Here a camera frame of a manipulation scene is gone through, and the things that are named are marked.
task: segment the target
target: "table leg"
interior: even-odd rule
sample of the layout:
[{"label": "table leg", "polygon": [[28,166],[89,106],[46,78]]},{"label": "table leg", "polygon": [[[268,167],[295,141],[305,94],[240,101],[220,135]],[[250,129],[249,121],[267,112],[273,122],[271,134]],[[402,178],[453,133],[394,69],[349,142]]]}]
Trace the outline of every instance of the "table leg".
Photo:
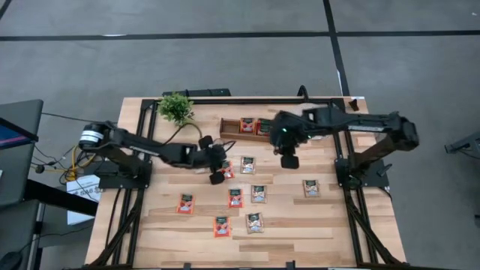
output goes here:
[{"label": "table leg", "polygon": [[98,203],[73,195],[37,181],[27,180],[24,200],[39,200],[51,206],[58,206],[74,212],[95,216]]}]

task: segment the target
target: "red snack packet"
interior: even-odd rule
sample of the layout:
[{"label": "red snack packet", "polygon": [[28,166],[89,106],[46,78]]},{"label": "red snack packet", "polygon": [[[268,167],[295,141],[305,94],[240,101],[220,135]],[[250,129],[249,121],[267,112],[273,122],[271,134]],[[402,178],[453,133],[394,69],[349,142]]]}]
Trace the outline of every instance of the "red snack packet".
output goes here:
[{"label": "red snack packet", "polygon": [[230,226],[229,217],[215,217],[213,220],[213,235],[217,237],[230,237],[232,235],[232,227]]},{"label": "red snack packet", "polygon": [[222,169],[220,171],[223,173],[223,176],[225,176],[225,179],[235,178],[232,161],[225,160],[222,164]]},{"label": "red snack packet", "polygon": [[243,190],[231,189],[228,190],[228,207],[242,208],[243,207]]},{"label": "red snack packet", "polygon": [[195,199],[194,195],[180,194],[180,201],[178,202],[176,212],[179,214],[193,214]]},{"label": "red snack packet", "polygon": [[254,118],[240,118],[240,133],[255,133]]}]

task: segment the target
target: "snack packet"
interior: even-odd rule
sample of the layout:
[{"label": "snack packet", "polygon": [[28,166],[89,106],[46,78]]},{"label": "snack packet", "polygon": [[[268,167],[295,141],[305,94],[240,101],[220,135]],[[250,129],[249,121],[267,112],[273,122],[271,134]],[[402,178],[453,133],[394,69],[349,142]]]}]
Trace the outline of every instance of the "snack packet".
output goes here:
[{"label": "snack packet", "polygon": [[180,194],[180,201],[177,205],[176,212],[179,214],[193,214],[195,199],[191,194]]},{"label": "snack packet", "polygon": [[243,190],[241,189],[228,190],[228,207],[229,208],[243,207]]},{"label": "snack packet", "polygon": [[271,120],[259,118],[256,121],[256,135],[270,136],[270,121]]},{"label": "snack packet", "polygon": [[317,180],[304,180],[303,188],[306,197],[319,197],[320,196],[320,186],[318,185]]},{"label": "snack packet", "polygon": [[252,185],[252,203],[267,203],[267,186]]},{"label": "snack packet", "polygon": [[240,173],[255,173],[255,157],[241,157]]},{"label": "snack packet", "polygon": [[240,118],[240,133],[255,133],[255,118]]},{"label": "snack packet", "polygon": [[215,217],[213,220],[214,237],[229,237],[232,235],[229,217]]},{"label": "snack packet", "polygon": [[223,173],[223,176],[225,176],[225,179],[232,179],[235,178],[235,173],[233,172],[233,162],[229,160],[225,160],[222,163],[222,168],[220,171]]},{"label": "snack packet", "polygon": [[263,233],[263,216],[262,213],[247,214],[247,232]]}]

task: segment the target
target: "yellow cable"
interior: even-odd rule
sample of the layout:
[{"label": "yellow cable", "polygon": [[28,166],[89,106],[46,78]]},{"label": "yellow cable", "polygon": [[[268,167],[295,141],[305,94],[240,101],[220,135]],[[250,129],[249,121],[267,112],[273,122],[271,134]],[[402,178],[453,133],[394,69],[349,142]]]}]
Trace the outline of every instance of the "yellow cable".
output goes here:
[{"label": "yellow cable", "polygon": [[96,156],[96,154],[94,154],[84,164],[80,164],[80,165],[78,165],[78,167],[75,167],[75,157],[77,156],[77,148],[78,148],[78,145],[75,145],[75,147],[73,148],[73,151],[72,151],[72,168],[69,170],[68,174],[65,177],[68,182],[76,181],[77,180],[77,168],[88,166],[94,160],[94,158]]},{"label": "yellow cable", "polygon": [[90,165],[90,163],[95,159],[95,156],[97,156],[96,154],[94,154],[85,163],[75,166],[75,159],[76,159],[75,157],[77,156],[77,148],[78,148],[78,145],[75,145],[73,147],[72,167],[70,169],[45,169],[44,171],[45,172],[50,172],[50,173],[67,173],[65,175],[65,179],[67,180],[67,182],[76,181],[77,180],[77,170],[78,170],[78,168],[82,168],[82,167]]}]

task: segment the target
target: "white paper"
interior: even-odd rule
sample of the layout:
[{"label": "white paper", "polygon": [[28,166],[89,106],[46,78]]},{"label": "white paper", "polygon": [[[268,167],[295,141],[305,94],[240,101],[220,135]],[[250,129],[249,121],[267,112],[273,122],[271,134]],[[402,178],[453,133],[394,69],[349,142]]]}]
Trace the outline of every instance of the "white paper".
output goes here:
[{"label": "white paper", "polygon": [[[78,178],[76,181],[67,182],[67,192],[82,198],[99,202],[101,192],[98,188],[100,179],[96,175],[87,175]],[[92,216],[87,214],[80,214],[75,211],[67,211],[67,224],[75,225],[85,221],[91,220]]]}]

